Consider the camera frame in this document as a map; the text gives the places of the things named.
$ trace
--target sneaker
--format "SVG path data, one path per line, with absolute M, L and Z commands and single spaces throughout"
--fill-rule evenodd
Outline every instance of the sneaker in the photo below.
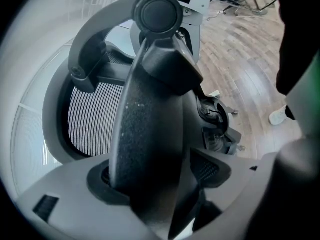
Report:
M 285 120 L 288 119 L 286 115 L 286 105 L 282 108 L 280 108 L 277 111 L 274 111 L 270 116 L 269 116 L 269 122 L 273 126 L 277 126 L 282 124 Z

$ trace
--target white shoe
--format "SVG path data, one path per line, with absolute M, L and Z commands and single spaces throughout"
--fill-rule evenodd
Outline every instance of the white shoe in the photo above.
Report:
M 285 120 L 288 119 L 286 115 L 286 105 L 282 108 L 280 108 L 277 111 L 274 111 L 270 116 L 269 116 L 269 122 L 273 126 L 277 126 L 282 124 Z

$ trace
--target laminate flooring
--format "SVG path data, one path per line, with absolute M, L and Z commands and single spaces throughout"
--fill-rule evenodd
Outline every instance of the laminate flooring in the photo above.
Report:
M 225 105 L 239 111 L 234 116 L 235 129 L 242 134 L 237 155 L 261 159 L 301 137 L 296 121 L 269 123 L 269 115 L 286 104 L 275 87 L 284 25 L 278 5 L 264 16 L 240 9 L 236 17 L 232 8 L 216 17 L 227 6 L 211 2 L 208 17 L 212 18 L 204 18 L 201 27 L 202 88 L 206 94 L 219 90 Z

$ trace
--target wooden floor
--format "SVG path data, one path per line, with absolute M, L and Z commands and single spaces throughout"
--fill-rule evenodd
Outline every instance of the wooden floor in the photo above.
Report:
M 209 17 L 225 7 L 213 1 Z M 204 92 L 219 90 L 225 105 L 239 111 L 234 117 L 236 130 L 242 133 L 237 155 L 261 159 L 301 136 L 296 121 L 286 120 L 278 126 L 269 123 L 270 113 L 286 104 L 275 87 L 284 25 L 277 6 L 265 16 L 240 9 L 236 17 L 235 10 L 204 20 L 198 66 Z

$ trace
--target mesh backrest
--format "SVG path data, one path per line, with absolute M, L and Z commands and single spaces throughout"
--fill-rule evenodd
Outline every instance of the mesh backrest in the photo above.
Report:
M 68 112 L 71 143 L 88 156 L 110 152 L 115 116 L 123 87 L 100 83 L 94 93 L 74 89 Z

